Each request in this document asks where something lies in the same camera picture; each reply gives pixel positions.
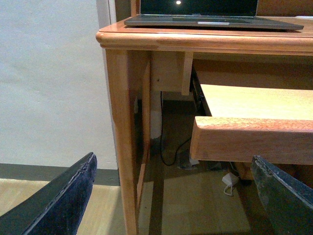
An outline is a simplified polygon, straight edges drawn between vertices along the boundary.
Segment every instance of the black cable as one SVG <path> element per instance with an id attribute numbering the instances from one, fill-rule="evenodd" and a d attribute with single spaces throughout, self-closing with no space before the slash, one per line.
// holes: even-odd
<path id="1" fill-rule="evenodd" d="M 191 137 L 189 139 L 187 139 L 184 143 L 182 143 L 177 149 L 176 149 L 176 152 L 175 152 L 175 156 L 174 156 L 174 161 L 171 163 L 171 164 L 167 164 L 165 162 L 165 160 L 163 159 L 163 155 L 162 155 L 162 138 L 163 138 L 163 102 L 162 102 L 162 92 L 160 92 L 160 101 L 161 101 L 161 136 L 160 136 L 160 156 L 161 156 L 161 160 L 162 162 L 167 165 L 167 166 L 171 166 L 171 165 L 174 165 L 175 162 L 176 162 L 176 159 L 177 159 L 177 153 L 178 153 L 178 150 L 184 145 L 186 144 L 188 141 L 191 140 Z"/>

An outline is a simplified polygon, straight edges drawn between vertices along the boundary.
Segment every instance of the desk drawer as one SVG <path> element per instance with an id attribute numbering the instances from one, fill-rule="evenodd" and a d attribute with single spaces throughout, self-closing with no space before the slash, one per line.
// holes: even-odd
<path id="1" fill-rule="evenodd" d="M 250 163 L 261 155 L 272 163 L 313 165 L 313 67 L 194 65 L 211 117 L 195 118 L 193 159 Z"/>

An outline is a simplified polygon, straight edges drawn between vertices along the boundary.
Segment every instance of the white wall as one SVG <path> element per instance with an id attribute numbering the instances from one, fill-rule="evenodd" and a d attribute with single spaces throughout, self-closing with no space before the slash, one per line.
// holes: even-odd
<path id="1" fill-rule="evenodd" d="M 93 151 L 117 169 L 95 39 L 108 0 L 3 0 L 0 19 L 0 163 L 70 166 Z"/>

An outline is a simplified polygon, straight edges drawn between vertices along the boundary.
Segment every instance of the gray baseboard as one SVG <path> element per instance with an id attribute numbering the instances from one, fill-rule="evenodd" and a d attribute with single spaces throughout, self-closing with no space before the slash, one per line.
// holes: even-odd
<path id="1" fill-rule="evenodd" d="M 67 167 L 0 164 L 1 179 L 51 181 L 67 170 Z M 118 170 L 97 169 L 96 185 L 120 186 Z"/>

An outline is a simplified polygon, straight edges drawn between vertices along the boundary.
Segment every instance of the floor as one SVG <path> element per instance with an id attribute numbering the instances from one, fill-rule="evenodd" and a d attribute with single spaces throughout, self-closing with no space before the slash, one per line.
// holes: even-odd
<path id="1" fill-rule="evenodd" d="M 164 110 L 163 157 L 174 158 L 177 147 L 190 137 L 192 112 Z M 184 145 L 179 152 L 188 149 Z M 201 162 L 195 169 L 165 166 L 159 153 L 151 156 L 145 177 L 139 231 L 141 235 L 271 235 L 257 190 L 252 182 L 239 183 L 234 196 L 223 193 L 226 171 L 208 170 L 215 163 Z M 10 210 L 47 182 L 0 179 L 0 215 Z M 124 235 L 120 187 L 94 185 L 78 235 Z"/>

